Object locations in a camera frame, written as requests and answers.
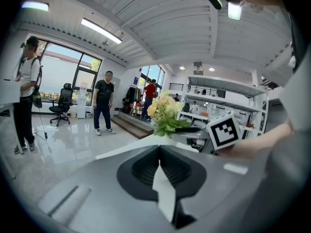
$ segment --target glossy floor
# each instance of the glossy floor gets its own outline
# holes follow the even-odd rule
[[[14,187],[21,189],[33,202],[37,203],[42,196],[54,185],[70,175],[72,172],[95,160],[95,156],[123,147],[137,141],[135,137],[112,123],[116,134],[105,132],[104,119],[100,119],[103,129],[102,135],[97,136],[93,127],[93,119],[69,118],[71,124],[62,121],[59,127],[55,123],[50,125],[54,116],[33,115],[33,127],[38,135],[44,138],[44,131],[48,133],[47,141],[35,135],[36,149],[23,154],[14,154],[16,141],[13,137],[11,120],[0,118],[1,145],[9,164],[16,173],[12,179]]]

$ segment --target jeans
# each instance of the jeans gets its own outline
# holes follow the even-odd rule
[[[152,104],[152,99],[149,98],[149,97],[146,97],[145,99],[145,104],[144,104],[144,109],[142,111],[142,114],[141,114],[141,117],[142,118],[145,118],[145,117],[148,117],[148,114],[147,114],[147,110],[148,110],[148,107]]]
[[[35,137],[32,131],[31,109],[33,107],[33,96],[19,98],[19,103],[14,104],[14,123],[21,147],[34,143]]]
[[[99,116],[103,114],[106,122],[106,128],[109,130],[111,128],[110,123],[110,109],[108,104],[103,104],[100,101],[97,101],[97,108],[94,109],[94,128],[99,129]]]

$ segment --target wooden stair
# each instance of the wooden stair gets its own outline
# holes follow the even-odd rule
[[[154,132],[153,128],[146,125],[146,123],[122,112],[118,116],[111,118],[111,121],[138,139],[143,139]]]

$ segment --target ceiling light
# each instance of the ceiling light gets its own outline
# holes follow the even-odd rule
[[[49,11],[49,5],[43,2],[24,2],[21,7]]]
[[[234,20],[241,19],[242,7],[233,3],[228,3],[228,17]]]
[[[107,31],[106,29],[98,26],[97,24],[95,24],[94,22],[91,22],[85,18],[82,19],[81,21],[82,25],[85,25],[95,31],[97,31],[98,33],[101,33],[102,35],[106,36],[107,38],[109,38],[110,40],[113,40],[115,43],[120,44],[122,42],[122,40],[120,40],[119,38],[117,38],[114,34],[112,34],[111,32]]]

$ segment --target man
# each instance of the man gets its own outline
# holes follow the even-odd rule
[[[200,106],[196,104],[196,101],[194,101],[193,105],[190,108],[190,113],[198,115],[200,114],[199,110],[200,110]]]
[[[25,140],[27,140],[30,151],[35,150],[35,137],[32,132],[31,110],[33,106],[33,91],[36,84],[40,62],[36,58],[36,51],[39,41],[31,36],[24,47],[23,56],[25,57],[20,64],[16,81],[21,82],[19,103],[14,104],[15,127],[19,143],[23,150],[26,150]]]
[[[144,90],[146,91],[146,99],[145,99],[145,105],[144,105],[144,109],[142,111],[142,119],[147,119],[149,118],[148,114],[147,114],[147,109],[148,107],[152,104],[152,99],[155,97],[156,95],[156,80],[153,79],[151,80],[151,84],[147,85]]]
[[[247,2],[254,5],[269,5],[285,8],[291,16],[292,38],[296,67],[299,67],[304,58],[308,45],[311,42],[310,23],[305,19],[304,9],[308,8],[309,0],[226,0],[235,4]],[[291,135],[294,129],[288,119],[285,123],[277,126],[273,130],[258,136],[242,140],[240,143],[217,153],[220,155],[253,158],[258,150],[273,147],[279,140]]]
[[[178,93],[176,93],[176,94],[175,94],[175,97],[174,97],[174,100],[175,100],[176,102],[179,102],[178,96],[179,96]]]
[[[110,123],[110,108],[113,102],[114,86],[110,81],[112,80],[112,71],[107,71],[104,80],[99,80],[94,89],[93,107],[94,107],[94,128],[96,135],[101,135],[99,127],[99,116],[101,113],[105,118],[106,131],[114,134],[115,131],[111,128]]]

